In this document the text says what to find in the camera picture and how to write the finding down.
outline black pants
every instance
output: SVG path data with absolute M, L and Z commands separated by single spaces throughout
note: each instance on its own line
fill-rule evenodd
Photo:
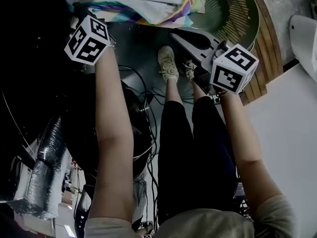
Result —
M 193 134 L 185 109 L 165 103 L 158 155 L 158 223 L 198 208 L 230 210 L 237 184 L 226 126 L 209 97 L 193 109 Z

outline white box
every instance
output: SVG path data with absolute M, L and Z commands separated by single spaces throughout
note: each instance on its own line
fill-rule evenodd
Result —
M 251 80 L 258 58 L 237 44 L 213 61 L 212 85 L 238 94 Z
M 76 29 L 64 50 L 73 61 L 95 65 L 108 46 L 110 46 L 110 38 L 106 25 L 88 15 Z

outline gray shirt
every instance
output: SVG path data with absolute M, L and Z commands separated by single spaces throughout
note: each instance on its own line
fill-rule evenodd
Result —
M 264 202 L 254 222 L 234 212 L 195 209 L 165 221 L 155 238 L 296 237 L 295 216 L 284 196 Z M 85 238 L 139 238 L 128 221 L 93 218 L 86 222 Z

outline green plastic basket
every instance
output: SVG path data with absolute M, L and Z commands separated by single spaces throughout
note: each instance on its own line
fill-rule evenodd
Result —
M 255 0 L 206 0 L 206 12 L 190 15 L 198 28 L 215 35 L 220 40 L 239 43 L 251 49 L 257 37 L 260 17 Z

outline forearm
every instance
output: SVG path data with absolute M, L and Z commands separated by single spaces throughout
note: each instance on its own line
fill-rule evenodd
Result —
M 98 176 L 89 218 L 132 221 L 133 133 L 113 48 L 96 63 Z
M 254 214 L 262 203 L 282 193 L 264 166 L 259 139 L 239 96 L 225 94 L 221 105 L 237 169 Z

